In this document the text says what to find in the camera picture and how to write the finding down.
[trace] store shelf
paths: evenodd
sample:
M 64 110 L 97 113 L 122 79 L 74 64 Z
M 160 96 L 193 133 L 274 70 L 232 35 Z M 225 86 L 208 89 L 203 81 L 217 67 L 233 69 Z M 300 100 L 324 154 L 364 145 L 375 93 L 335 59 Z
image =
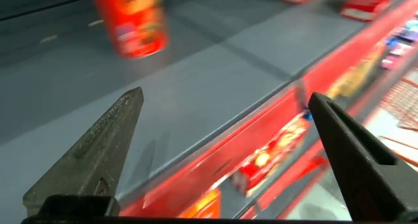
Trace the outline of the store shelf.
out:
M 403 62 L 401 63 L 400 68 L 397 71 L 393 71 L 393 72 L 386 72 L 384 74 L 382 74 L 382 77 L 377 80 L 376 82 L 374 82 L 371 86 L 370 89 L 365 92 L 365 94 L 361 97 L 361 99 L 359 100 L 359 103 L 357 103 L 355 106 L 353 106 L 353 108 L 351 110 L 349 110 L 349 112 L 354 113 L 357 110 L 360 110 L 356 116 L 355 119 L 358 122 L 364 122 L 367 117 L 374 111 L 374 109 L 376 108 L 376 106 L 379 104 L 379 102 L 382 100 L 383 96 L 401 79 L 402 76 L 404 76 L 411 68 L 416 67 L 416 63 L 418 62 L 418 45 L 415 45 L 415 48 L 413 51 L 411 51 L 410 54 L 408 54 L 406 57 L 403 57 Z M 332 179 L 334 175 L 333 174 L 328 174 L 327 175 L 327 181 L 320 181 L 319 182 L 319 190 L 324 189 L 328 195 L 333 196 L 332 199 L 335 199 L 336 201 L 339 202 L 344 202 L 344 200 L 342 200 L 341 192 L 339 192 L 339 188 L 338 188 L 338 184 L 336 183 L 335 179 Z M 305 195 L 308 194 L 312 194 L 317 192 L 316 189 L 314 189 L 313 191 L 310 191 L 310 188 L 308 186 L 308 183 L 306 183 L 305 186 L 297 186 L 297 185 L 292 185 L 291 187 L 289 187 L 288 189 L 292 189 L 293 188 L 293 192 L 291 193 L 282 193 L 278 198 L 276 198 L 272 204 L 277 203 L 277 200 L 281 200 L 281 208 L 271 208 L 269 207 L 268 210 L 266 212 L 261 212 L 259 215 L 260 217 L 258 218 L 262 218 L 262 219 L 272 219 L 272 218 L 276 218 L 276 217 L 280 217 L 280 218 L 293 218 L 293 217 L 300 217 L 298 215 L 296 215 L 293 211 L 293 209 L 296 206 L 299 206 L 300 203 L 303 203 L 305 200 Z M 296 194 L 302 194 L 300 195 L 300 197 L 298 199 L 293 199 L 293 197 Z M 325 209 L 328 208 L 328 210 L 331 210 L 335 207 L 330 206 L 330 204 L 323 204 L 323 207 Z M 311 219 L 313 218 L 312 216 L 307 216 L 305 217 L 307 219 Z
M 0 48 L 5 99 L 0 104 L 0 174 L 2 187 L 12 187 L 2 194 L 5 220 L 24 217 L 25 191 L 124 91 L 137 86 L 144 90 L 145 103 L 118 198 L 124 206 L 138 201 L 125 214 L 152 216 L 152 208 L 159 207 L 162 216 L 177 215 L 296 115 L 293 80 L 302 71 L 326 71 L 319 64 L 334 65 L 327 58 L 342 58 L 342 49 L 334 49 L 357 33 L 357 46 L 367 49 L 418 8 L 417 0 L 408 0 L 400 8 L 402 16 L 389 11 L 387 18 L 366 24 L 329 7 L 341 0 L 301 6 L 277 0 L 173 1 L 167 11 L 170 46 L 138 61 L 114 53 L 103 25 L 87 27 L 99 19 L 90 0 L 1 22 L 0 41 L 11 44 Z M 405 0 L 396 1 L 393 9 Z M 24 24 L 34 26 L 23 29 Z M 39 44 L 51 35 L 57 38 Z M 341 47 L 353 62 L 364 51 L 353 51 L 352 44 Z M 312 76 L 306 81 L 309 91 L 317 89 L 313 82 L 322 82 Z M 295 152 L 271 182 L 304 150 Z M 168 201 L 158 206 L 163 197 Z M 155 206 L 137 209 L 144 200 Z M 231 208 L 228 216 L 244 209 Z

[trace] shelf surface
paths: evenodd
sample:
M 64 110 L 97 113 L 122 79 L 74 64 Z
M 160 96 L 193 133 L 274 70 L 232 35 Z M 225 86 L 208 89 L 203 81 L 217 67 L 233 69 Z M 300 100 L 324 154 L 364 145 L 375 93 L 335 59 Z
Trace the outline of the shelf surface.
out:
M 137 86 L 145 102 L 118 197 L 142 186 L 368 25 L 340 17 L 341 2 L 188 0 L 167 11 L 169 47 L 136 61 L 87 26 L 99 19 L 90 0 L 1 21 L 0 216 L 24 218 L 23 194 Z

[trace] red can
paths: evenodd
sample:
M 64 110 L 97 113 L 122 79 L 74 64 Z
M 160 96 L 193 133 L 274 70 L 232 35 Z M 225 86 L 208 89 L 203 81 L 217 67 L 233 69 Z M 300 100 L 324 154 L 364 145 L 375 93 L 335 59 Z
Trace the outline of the red can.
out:
M 167 45 L 162 0 L 95 1 L 123 57 L 146 57 Z

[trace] colorful packaging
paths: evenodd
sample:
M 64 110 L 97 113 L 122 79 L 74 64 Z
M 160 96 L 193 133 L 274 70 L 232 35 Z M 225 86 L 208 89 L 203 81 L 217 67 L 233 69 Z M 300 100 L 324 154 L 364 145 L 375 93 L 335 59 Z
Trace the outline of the colorful packaging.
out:
M 221 191 L 213 189 L 183 212 L 179 218 L 221 218 Z
M 116 50 L 141 58 L 167 45 L 162 0 L 96 0 Z
M 245 196 L 250 196 L 301 144 L 309 125 L 301 115 L 289 122 L 272 142 L 257 150 L 234 172 L 231 177 L 234 186 Z

